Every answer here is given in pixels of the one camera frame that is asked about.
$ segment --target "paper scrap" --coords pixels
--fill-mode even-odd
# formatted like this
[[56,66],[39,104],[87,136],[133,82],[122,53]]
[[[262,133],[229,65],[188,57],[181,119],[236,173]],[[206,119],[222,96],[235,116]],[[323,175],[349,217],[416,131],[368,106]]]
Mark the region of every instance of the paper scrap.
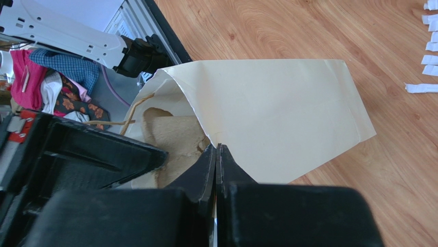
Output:
[[438,43],[427,42],[426,50],[429,51],[438,51]]
[[438,21],[438,14],[422,15],[421,19],[423,20],[423,24],[429,25],[432,21]]
[[429,32],[438,31],[438,21],[431,21],[429,24]]
[[426,65],[423,70],[423,75],[438,76],[438,66]]
[[438,56],[424,55],[422,65],[438,65]]
[[[134,102],[153,92],[136,121],[150,107],[192,111],[211,143],[227,145],[262,183],[289,183],[375,135],[341,60],[195,61],[159,69]],[[185,96],[189,109],[165,104],[172,95]]]
[[430,37],[430,42],[433,42],[433,43],[438,42],[438,32],[432,33],[432,36]]
[[428,10],[438,9],[438,0],[428,0],[427,3],[424,4],[424,9],[428,9]]
[[405,89],[411,94],[438,93],[437,84],[406,84]]

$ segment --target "fabric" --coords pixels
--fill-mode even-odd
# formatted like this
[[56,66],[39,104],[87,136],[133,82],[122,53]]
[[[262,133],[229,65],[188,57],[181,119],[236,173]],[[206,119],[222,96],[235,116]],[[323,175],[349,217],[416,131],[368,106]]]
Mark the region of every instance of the fabric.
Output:
[[41,83],[41,95],[43,97],[42,112],[53,115],[56,99],[61,92],[62,81],[58,72],[46,76]]
[[88,122],[90,121],[90,117],[87,115],[81,113],[81,112],[70,112],[67,115],[64,116],[64,118],[74,120],[77,122]]
[[55,116],[57,116],[57,117],[64,117],[65,115],[67,115],[67,114],[62,113],[62,112],[60,112],[60,111],[58,111],[58,110],[54,110],[54,111],[53,111],[53,114],[54,114]]
[[[55,103],[56,114],[70,112],[81,112],[89,116],[90,121],[109,121],[108,112],[92,103],[82,102],[79,96],[79,89],[65,76],[61,75],[62,89]],[[101,130],[106,130],[109,125],[93,125]]]
[[11,86],[11,95],[18,105],[27,109],[39,110],[43,104],[40,86],[46,75],[47,68],[32,62],[29,59],[31,52],[29,50],[11,51],[15,74],[14,84]]
[[99,78],[99,67],[91,61],[46,49],[37,49],[29,57],[33,62],[52,68],[81,84],[91,94]]
[[87,95],[88,90],[70,78],[67,79],[69,79],[79,89],[79,97],[81,97],[82,102],[90,103],[91,98]]

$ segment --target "black plastic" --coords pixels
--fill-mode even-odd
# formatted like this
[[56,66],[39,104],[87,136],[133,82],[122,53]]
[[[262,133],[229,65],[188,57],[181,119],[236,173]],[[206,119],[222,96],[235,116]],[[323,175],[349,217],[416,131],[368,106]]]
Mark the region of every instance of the black plastic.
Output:
[[12,115],[6,116],[5,119],[0,124],[0,152],[3,150],[6,141],[9,137],[9,132],[7,131],[8,125],[11,122]]
[[39,113],[2,180],[0,246],[16,246],[58,191],[117,187],[160,168],[167,153],[78,122]]
[[14,3],[13,0],[0,0],[0,13],[3,10],[3,6],[12,7],[13,3]]
[[163,38],[166,39],[166,42],[170,45],[173,52],[178,56],[181,63],[192,62],[192,58],[189,53],[184,48],[183,44],[179,40],[178,36],[173,31],[172,27],[169,25],[169,22],[164,17],[163,13],[158,8],[157,4],[154,0],[142,0],[146,7],[149,8],[152,16],[157,22],[157,25],[161,28]]
[[257,184],[225,145],[208,147],[166,189],[59,193],[25,246],[212,246],[214,208],[206,205],[216,188],[218,247],[383,246],[355,190]]
[[131,40],[122,36],[127,48],[118,66],[113,70],[127,77],[138,77],[141,72],[153,74],[159,68],[172,66],[172,61],[163,49],[164,45],[156,34],[146,36],[146,41],[136,38]]
[[47,203],[25,247],[195,246],[182,190],[65,191]]
[[342,187],[231,184],[227,246],[378,247],[366,201]]

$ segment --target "blue checkered fabric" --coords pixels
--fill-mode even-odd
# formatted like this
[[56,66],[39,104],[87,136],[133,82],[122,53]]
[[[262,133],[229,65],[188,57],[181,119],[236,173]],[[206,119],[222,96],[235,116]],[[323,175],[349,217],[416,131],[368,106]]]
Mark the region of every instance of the blue checkered fabric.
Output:
[[99,67],[91,61],[59,54],[46,49],[36,49],[29,55],[32,62],[52,68],[81,84],[90,95],[99,78]]

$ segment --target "pink cloth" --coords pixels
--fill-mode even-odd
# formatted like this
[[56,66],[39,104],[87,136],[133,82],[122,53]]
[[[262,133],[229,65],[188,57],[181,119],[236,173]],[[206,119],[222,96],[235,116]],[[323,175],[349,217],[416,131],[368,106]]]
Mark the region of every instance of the pink cloth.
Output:
[[79,89],[79,97],[81,97],[82,102],[90,103],[91,98],[87,95],[88,90],[81,86],[79,83],[68,78],[76,87]]
[[[12,50],[15,80],[11,86],[11,95],[15,102],[27,109],[39,110],[43,104],[40,86],[46,75],[47,68],[40,66],[29,59],[30,50]],[[29,69],[29,80],[24,92],[26,74]]]
[[65,115],[67,115],[67,114],[62,113],[62,112],[60,112],[60,111],[58,111],[58,110],[54,110],[54,111],[53,111],[53,114],[54,114],[55,116],[58,116],[58,117],[64,117]]

